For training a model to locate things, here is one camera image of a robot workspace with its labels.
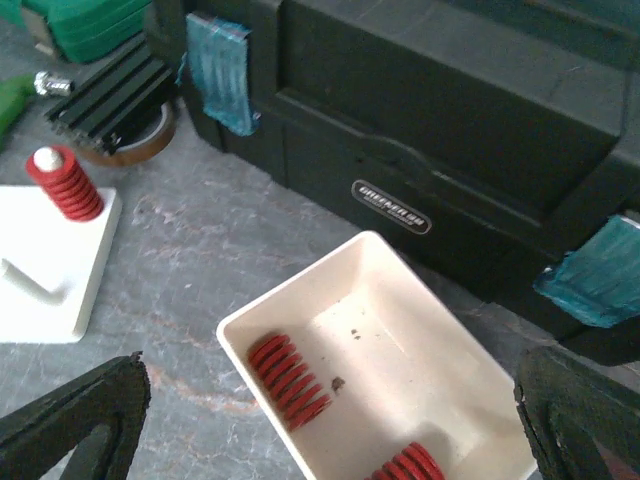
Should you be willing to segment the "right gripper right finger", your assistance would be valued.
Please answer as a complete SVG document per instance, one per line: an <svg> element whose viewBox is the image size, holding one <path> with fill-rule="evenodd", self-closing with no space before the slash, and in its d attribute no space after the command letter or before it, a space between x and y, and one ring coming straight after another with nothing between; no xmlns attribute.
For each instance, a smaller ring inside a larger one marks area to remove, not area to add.
<svg viewBox="0 0 640 480"><path fill-rule="evenodd" d="M637 479L639 394L551 347L520 360L514 397L544 479Z"/></svg>

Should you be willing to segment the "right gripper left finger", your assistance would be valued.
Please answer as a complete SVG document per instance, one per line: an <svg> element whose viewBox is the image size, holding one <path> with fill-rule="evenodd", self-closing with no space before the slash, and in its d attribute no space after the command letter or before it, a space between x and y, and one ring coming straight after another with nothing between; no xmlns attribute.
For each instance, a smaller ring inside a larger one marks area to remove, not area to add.
<svg viewBox="0 0 640 480"><path fill-rule="evenodd" d="M142 353L115 357L1 418L1 477L125 479L150 405Z"/></svg>

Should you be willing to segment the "white peg fixture board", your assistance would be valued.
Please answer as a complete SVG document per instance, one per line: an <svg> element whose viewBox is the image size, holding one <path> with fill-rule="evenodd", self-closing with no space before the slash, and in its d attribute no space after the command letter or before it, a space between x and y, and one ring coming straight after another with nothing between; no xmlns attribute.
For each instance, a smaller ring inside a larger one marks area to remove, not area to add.
<svg viewBox="0 0 640 480"><path fill-rule="evenodd" d="M1 341L83 338L122 211L114 188L98 190L101 214L66 219L35 186L1 187Z"/></svg>

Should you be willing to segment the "large red spring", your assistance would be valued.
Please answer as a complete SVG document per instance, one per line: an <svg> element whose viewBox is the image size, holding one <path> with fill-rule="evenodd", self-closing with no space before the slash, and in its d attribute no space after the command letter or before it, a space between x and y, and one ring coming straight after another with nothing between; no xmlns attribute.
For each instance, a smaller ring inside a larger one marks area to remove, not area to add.
<svg viewBox="0 0 640 480"><path fill-rule="evenodd" d="M36 150L25 170L66 219L89 222L102 213L103 198L69 147Z"/></svg>

